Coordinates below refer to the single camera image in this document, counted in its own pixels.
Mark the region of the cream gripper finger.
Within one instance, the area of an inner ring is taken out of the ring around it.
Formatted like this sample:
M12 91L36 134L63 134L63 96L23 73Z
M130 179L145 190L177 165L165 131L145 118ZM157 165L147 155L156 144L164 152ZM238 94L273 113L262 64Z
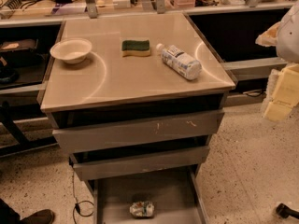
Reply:
M261 35L258 35L258 37L255 40L255 43L263 47L275 46L277 44L277 32L279 26L280 22L277 22L274 25L272 25Z
M263 117L271 121L285 119L299 103L299 64L288 63L281 71L270 73L263 100Z

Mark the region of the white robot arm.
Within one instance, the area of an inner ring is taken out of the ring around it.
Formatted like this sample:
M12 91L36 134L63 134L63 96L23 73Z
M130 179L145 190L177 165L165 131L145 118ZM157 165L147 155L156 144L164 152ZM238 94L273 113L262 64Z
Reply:
M261 107L264 119L281 121L299 103L299 1L255 43L274 46L277 56L287 63L281 71L271 70Z

